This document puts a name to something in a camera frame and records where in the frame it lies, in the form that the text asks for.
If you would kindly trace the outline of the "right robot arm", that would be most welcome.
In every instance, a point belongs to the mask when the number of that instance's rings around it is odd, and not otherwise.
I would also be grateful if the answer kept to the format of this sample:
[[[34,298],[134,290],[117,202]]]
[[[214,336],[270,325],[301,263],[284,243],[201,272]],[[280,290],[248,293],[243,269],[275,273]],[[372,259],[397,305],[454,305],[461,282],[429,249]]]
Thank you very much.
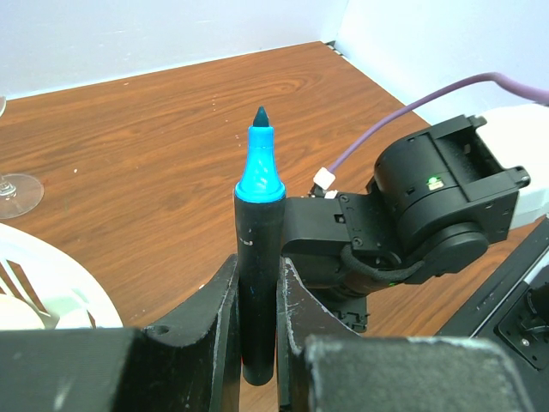
[[[548,108],[459,116],[391,143],[365,193],[287,201],[282,253],[347,328],[368,295],[456,274],[548,212]]]

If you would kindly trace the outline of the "black blue highlighter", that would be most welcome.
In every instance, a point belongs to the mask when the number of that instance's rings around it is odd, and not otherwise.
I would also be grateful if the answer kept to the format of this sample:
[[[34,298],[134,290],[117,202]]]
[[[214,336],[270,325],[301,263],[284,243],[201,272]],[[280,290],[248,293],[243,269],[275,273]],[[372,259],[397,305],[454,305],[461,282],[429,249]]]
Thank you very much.
[[[247,157],[235,185],[239,323],[244,379],[267,384],[274,374],[276,289],[286,187],[275,161],[275,132],[264,107],[248,129]]]

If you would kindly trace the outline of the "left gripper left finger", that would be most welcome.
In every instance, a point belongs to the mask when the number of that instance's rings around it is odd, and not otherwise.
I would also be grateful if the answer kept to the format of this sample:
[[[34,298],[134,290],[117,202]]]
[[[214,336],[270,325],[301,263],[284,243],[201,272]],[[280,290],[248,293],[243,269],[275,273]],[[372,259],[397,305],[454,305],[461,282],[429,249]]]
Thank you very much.
[[[149,411],[237,411],[240,338],[237,257],[144,329]]]

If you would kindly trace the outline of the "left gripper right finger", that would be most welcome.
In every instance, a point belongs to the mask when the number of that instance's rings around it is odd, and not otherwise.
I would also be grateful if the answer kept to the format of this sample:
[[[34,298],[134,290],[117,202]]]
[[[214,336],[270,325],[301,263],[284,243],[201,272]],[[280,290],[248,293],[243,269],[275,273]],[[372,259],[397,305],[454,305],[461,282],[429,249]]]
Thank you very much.
[[[280,411],[308,409],[309,378],[305,366],[305,340],[310,335],[358,337],[302,283],[288,257],[281,259],[276,291],[276,366]]]

